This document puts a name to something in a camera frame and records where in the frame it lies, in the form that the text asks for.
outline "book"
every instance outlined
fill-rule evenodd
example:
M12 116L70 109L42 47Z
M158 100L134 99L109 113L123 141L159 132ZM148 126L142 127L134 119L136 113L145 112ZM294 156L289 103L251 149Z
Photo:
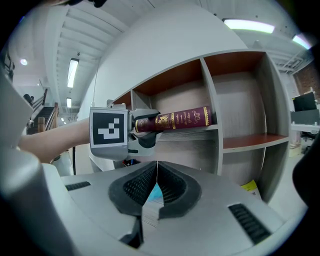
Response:
M211 111L208 106L184 111L159 114L152 118L138 119L134 123L136 133L155 132L210 126Z

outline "human arm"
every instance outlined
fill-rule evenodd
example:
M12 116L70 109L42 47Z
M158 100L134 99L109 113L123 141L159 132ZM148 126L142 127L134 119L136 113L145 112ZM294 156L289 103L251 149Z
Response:
M50 163L64 151L89 142L89 118L86 118L45 132L24 135L18 146L37 156L41 163Z

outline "book spine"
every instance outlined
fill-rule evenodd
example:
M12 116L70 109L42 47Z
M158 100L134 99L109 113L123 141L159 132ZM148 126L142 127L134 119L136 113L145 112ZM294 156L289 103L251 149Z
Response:
M155 132L210 126L211 111L208 106L184 111L160 114L153 118L142 118L135 121L135 132Z

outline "brick wall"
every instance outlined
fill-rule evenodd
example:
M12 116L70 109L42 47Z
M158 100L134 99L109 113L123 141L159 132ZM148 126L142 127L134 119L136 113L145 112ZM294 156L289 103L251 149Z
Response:
M318 100L317 104L320 104L320 75L314 61L293 76L296 81L299 94L302 95L309 92L310 87L312 87L315 92L314 97Z

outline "floor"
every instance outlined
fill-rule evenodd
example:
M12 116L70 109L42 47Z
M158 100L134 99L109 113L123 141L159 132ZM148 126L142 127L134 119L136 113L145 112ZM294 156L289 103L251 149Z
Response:
M287 160L279 186L269 202L269 206L285 221L296 215L304 215L307 210L307 206L298 195L292 180L294 167L302 157L303 155L299 154Z

